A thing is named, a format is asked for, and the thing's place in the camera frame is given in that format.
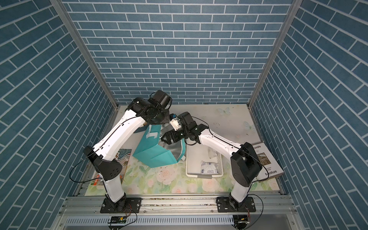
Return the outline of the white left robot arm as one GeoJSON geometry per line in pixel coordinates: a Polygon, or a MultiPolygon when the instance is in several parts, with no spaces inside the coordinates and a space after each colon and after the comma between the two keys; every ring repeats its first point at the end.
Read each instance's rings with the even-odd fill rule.
{"type": "Polygon", "coordinates": [[[120,204],[126,197],[120,181],[122,166],[116,160],[119,149],[145,123],[149,125],[169,123],[171,104],[172,98],[161,90],[147,100],[137,97],[127,106],[122,118],[105,137],[94,146],[87,146],[83,150],[103,180],[109,202],[120,204]]]}

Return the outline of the teal insulated delivery bag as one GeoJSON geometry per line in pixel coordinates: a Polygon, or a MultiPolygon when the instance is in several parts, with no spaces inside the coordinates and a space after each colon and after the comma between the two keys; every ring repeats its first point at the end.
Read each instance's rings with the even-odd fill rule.
{"type": "Polygon", "coordinates": [[[162,125],[148,125],[133,157],[150,168],[178,163],[185,156],[186,144],[183,140],[172,144],[161,141],[164,128],[162,125]]]}

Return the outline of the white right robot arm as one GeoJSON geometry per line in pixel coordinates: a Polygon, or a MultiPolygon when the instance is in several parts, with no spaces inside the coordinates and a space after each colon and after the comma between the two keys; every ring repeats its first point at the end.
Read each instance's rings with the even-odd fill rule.
{"type": "Polygon", "coordinates": [[[250,187],[263,169],[252,144],[230,141],[212,131],[209,124],[199,118],[193,117],[189,112],[180,115],[170,114],[172,128],[165,132],[161,140],[173,144],[180,140],[189,139],[197,144],[207,146],[220,153],[230,161],[232,176],[235,180],[230,193],[230,201],[236,205],[244,202],[248,197],[250,187]]]}

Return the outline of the plain white ice pack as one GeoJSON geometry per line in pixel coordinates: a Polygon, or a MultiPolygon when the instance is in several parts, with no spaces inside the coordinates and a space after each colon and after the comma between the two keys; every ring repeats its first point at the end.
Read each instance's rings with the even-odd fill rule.
{"type": "Polygon", "coordinates": [[[217,151],[213,150],[212,148],[208,148],[208,157],[212,161],[216,160],[219,156],[220,154],[217,151]]]}

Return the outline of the white printed ice pack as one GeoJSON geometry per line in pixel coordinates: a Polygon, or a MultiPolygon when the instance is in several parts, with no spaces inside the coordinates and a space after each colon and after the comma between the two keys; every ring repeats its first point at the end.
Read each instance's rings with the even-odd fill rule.
{"type": "Polygon", "coordinates": [[[218,164],[213,162],[201,162],[201,174],[204,175],[216,175],[219,174],[218,172],[218,164]]]}

